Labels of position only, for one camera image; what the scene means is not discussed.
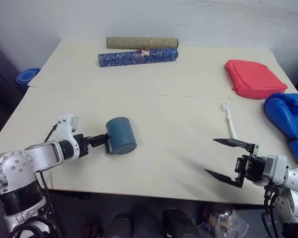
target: mug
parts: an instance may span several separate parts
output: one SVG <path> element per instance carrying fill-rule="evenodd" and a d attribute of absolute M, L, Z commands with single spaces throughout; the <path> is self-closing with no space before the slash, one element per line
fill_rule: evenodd
<path fill-rule="evenodd" d="M 109 136 L 105 144 L 108 154 L 127 154 L 136 148 L 137 143 L 128 118 L 113 118 L 106 123 L 106 129 Z"/>

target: blue cup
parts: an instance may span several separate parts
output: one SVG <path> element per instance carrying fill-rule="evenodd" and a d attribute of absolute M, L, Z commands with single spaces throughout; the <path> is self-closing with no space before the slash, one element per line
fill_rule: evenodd
<path fill-rule="evenodd" d="M 133 129 L 128 118 L 113 118 L 106 124 L 109 139 L 106 143 L 108 154 L 127 154 L 137 147 Z"/>
<path fill-rule="evenodd" d="M 39 68 L 30 68 L 26 71 L 21 72 L 17 78 L 16 82 L 20 85 L 24 92 L 28 89 L 28 83 L 40 72 Z"/>

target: blue boxing glove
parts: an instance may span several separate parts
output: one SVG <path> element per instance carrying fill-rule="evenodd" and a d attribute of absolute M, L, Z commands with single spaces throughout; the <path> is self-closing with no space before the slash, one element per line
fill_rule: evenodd
<path fill-rule="evenodd" d="M 289 140 L 298 160 L 298 94 L 274 93 L 264 103 L 266 116 Z"/>

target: plastic bag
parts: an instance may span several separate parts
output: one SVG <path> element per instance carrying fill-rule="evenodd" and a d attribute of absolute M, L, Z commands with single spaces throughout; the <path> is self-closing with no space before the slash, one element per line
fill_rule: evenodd
<path fill-rule="evenodd" d="M 234 210 L 229 217 L 219 216 L 214 228 L 215 238 L 243 238 L 249 224 Z"/>
<path fill-rule="evenodd" d="M 200 227 L 213 233 L 215 238 L 243 238 L 249 224 L 236 213 L 232 206 L 210 203 L 203 211 Z"/>

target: white table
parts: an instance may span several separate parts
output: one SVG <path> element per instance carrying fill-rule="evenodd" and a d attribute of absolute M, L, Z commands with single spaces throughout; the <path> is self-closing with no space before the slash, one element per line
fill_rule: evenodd
<path fill-rule="evenodd" d="M 30 83 L 0 133 L 0 153 L 40 143 L 67 112 L 79 116 L 77 133 L 105 133 L 114 117 L 131 120 L 138 146 L 122 156 L 103 146 L 88 156 L 45 172 L 48 187 L 215 202 L 262 204 L 263 188 L 245 181 L 243 189 L 217 181 L 204 168 L 236 176 L 237 157 L 247 154 L 212 141 L 229 138 L 221 103 L 229 103 L 238 139 L 259 143 L 261 155 L 294 158 L 285 137 L 268 121 L 264 100 L 231 90 L 228 59 L 267 65 L 287 92 L 295 87 L 266 50 L 180 47 L 176 62 L 100 68 L 93 43 L 62 41 Z"/>
<path fill-rule="evenodd" d="M 239 59 L 268 66 L 288 85 L 287 93 L 297 92 L 269 50 L 180 46 L 174 62 L 99 67 L 98 54 L 123 51 L 134 50 L 61 41 L 29 85 L 48 89 L 88 88 L 94 92 L 242 98 L 231 90 L 232 80 L 224 68 L 228 60 Z"/>
<path fill-rule="evenodd" d="M 85 93 L 30 88 L 0 133 L 0 152 L 42 142 L 58 117 L 79 116 L 77 133 L 98 135 L 108 120 L 131 120 L 138 147 L 109 156 L 104 147 L 45 172 L 49 188 L 217 202 L 261 204 L 263 188 L 217 181 L 204 168 L 234 178 L 237 157 L 247 154 L 213 138 L 229 137 L 220 104 L 228 102 L 239 139 L 261 144 L 261 154 L 292 159 L 286 140 L 266 118 L 262 101 Z"/>

